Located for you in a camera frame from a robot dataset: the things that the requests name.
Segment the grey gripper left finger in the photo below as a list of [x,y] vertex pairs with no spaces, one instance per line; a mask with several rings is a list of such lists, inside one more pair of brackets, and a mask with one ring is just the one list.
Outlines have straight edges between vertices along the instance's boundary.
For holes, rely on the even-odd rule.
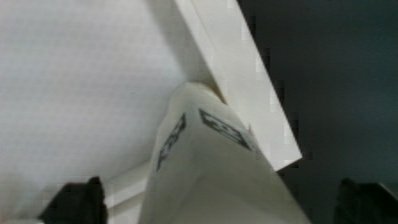
[[67,183],[38,215],[44,224],[108,224],[104,189],[99,177]]

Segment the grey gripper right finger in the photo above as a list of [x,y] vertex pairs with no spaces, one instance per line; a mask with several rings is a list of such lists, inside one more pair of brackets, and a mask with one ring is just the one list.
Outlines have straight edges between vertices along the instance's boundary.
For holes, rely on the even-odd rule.
[[398,183],[339,183],[331,224],[398,224]]

